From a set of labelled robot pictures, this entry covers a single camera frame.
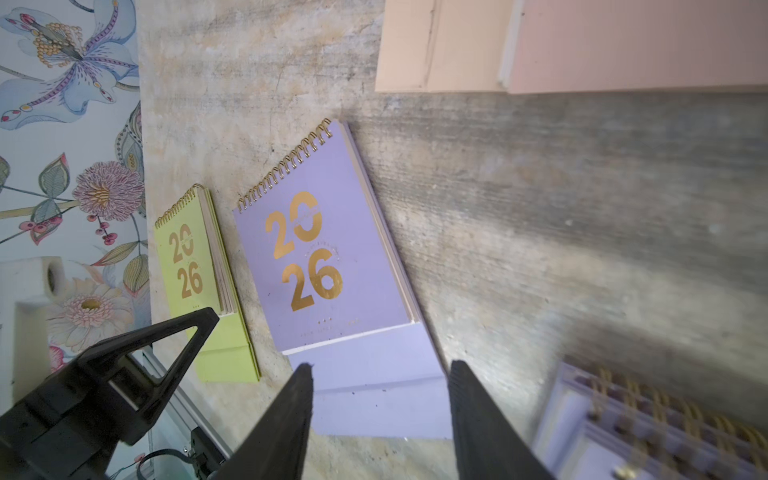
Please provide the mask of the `purple calendar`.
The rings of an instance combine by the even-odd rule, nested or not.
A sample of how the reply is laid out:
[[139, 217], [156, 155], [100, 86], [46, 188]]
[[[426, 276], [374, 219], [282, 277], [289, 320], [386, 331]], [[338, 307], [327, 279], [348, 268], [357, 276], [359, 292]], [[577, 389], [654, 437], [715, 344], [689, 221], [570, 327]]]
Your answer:
[[276, 349], [321, 435], [448, 439], [447, 376], [348, 126], [326, 119], [234, 220]]
[[606, 368], [562, 363], [532, 450], [557, 479], [764, 479], [756, 428]]

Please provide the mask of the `peach pink calendar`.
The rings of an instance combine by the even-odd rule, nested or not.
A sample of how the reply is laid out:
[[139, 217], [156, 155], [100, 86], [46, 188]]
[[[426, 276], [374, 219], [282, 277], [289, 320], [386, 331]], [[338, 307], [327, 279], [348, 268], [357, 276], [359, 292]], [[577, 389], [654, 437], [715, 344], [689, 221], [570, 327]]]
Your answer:
[[763, 1], [389, 1], [380, 93], [760, 91]]

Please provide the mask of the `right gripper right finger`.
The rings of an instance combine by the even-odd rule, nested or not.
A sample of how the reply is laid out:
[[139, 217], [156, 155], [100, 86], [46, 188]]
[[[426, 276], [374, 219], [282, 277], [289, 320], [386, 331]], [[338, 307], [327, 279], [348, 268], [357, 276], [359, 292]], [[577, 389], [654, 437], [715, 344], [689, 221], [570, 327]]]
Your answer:
[[552, 475], [506, 420], [462, 360], [448, 380], [453, 441], [461, 479], [550, 479]]

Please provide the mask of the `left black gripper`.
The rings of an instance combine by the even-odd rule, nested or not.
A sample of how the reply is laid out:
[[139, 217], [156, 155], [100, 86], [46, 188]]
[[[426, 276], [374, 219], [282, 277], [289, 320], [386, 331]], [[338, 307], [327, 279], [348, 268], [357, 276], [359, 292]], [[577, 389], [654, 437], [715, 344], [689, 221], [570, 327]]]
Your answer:
[[157, 423], [220, 317], [211, 307], [110, 337], [1, 416], [3, 479], [106, 479]]

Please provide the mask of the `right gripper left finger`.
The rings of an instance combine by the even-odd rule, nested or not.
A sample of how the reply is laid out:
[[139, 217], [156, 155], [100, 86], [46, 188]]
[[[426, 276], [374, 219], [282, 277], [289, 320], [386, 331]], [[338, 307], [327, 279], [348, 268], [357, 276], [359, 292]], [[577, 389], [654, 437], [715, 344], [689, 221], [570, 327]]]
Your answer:
[[233, 455], [217, 479], [300, 479], [313, 410], [312, 366], [302, 363]]

